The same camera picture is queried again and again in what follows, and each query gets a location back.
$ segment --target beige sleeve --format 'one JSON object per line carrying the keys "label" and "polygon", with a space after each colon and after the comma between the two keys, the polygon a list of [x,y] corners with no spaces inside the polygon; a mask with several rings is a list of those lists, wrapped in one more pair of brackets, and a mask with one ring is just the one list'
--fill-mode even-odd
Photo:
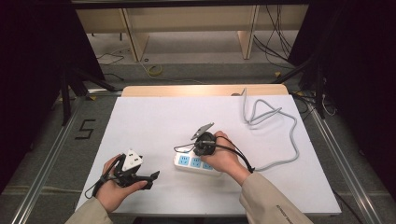
{"label": "beige sleeve", "polygon": [[105,208],[100,204],[100,202],[96,198],[92,197],[66,221],[66,224],[72,223],[112,224],[113,222],[108,217]]}
{"label": "beige sleeve", "polygon": [[253,173],[244,181],[239,202],[245,207],[250,224],[312,224],[279,189],[259,173]]}

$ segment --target wall outlet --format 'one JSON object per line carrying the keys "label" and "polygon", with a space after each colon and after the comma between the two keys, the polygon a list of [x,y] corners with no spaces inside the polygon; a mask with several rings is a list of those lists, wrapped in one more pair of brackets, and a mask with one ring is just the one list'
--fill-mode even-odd
{"label": "wall outlet", "polygon": [[205,175],[221,175],[221,172],[216,171],[211,167],[209,164],[206,162],[201,161],[201,158],[193,151],[182,153],[182,152],[177,152],[175,157],[174,157],[174,164],[177,169],[179,170],[184,170],[184,171],[189,171],[189,172],[195,172],[195,173],[200,173],[200,174],[205,174]]}

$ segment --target hand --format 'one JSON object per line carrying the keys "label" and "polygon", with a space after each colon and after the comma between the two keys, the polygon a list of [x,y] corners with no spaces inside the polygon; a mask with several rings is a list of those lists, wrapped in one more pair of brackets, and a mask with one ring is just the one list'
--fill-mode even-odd
{"label": "hand", "polygon": [[[111,160],[105,163],[103,174],[117,157],[118,156],[113,157]],[[111,169],[110,173],[114,174],[114,167]],[[108,180],[101,188],[99,188],[98,192],[96,193],[96,199],[99,200],[108,213],[111,213],[120,206],[122,201],[128,195],[142,189],[147,185],[147,183],[147,181],[139,181],[129,187],[122,188],[117,185],[116,182]]]}
{"label": "hand", "polygon": [[[229,147],[235,150],[233,144],[230,143],[231,140],[227,140],[229,138],[224,132],[216,132],[215,137],[217,145]],[[215,170],[230,175],[241,186],[245,179],[250,175],[248,169],[239,162],[238,156],[235,153],[221,147],[216,147],[213,155],[202,156],[201,160],[215,168]]]}

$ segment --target white tabletop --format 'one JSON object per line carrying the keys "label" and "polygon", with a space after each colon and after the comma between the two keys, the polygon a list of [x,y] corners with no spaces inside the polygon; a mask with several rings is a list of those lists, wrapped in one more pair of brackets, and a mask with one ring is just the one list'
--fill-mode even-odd
{"label": "white tabletop", "polygon": [[[249,96],[247,114],[256,99],[297,118],[294,139],[300,157],[292,163],[261,172],[303,213],[336,215],[340,208],[296,105],[289,95]],[[220,177],[178,170],[173,147],[191,143],[197,129],[209,122],[210,132],[222,130],[243,151],[253,167],[294,156],[290,142],[293,120],[276,114],[249,128],[242,119],[243,97],[121,97],[117,100],[83,192],[101,175],[103,164],[129,148],[143,156],[138,175],[161,171],[150,190],[130,195],[115,213],[138,216],[242,216],[241,187],[226,174]],[[259,111],[268,111],[259,106]],[[87,199],[81,194],[80,207]]]}

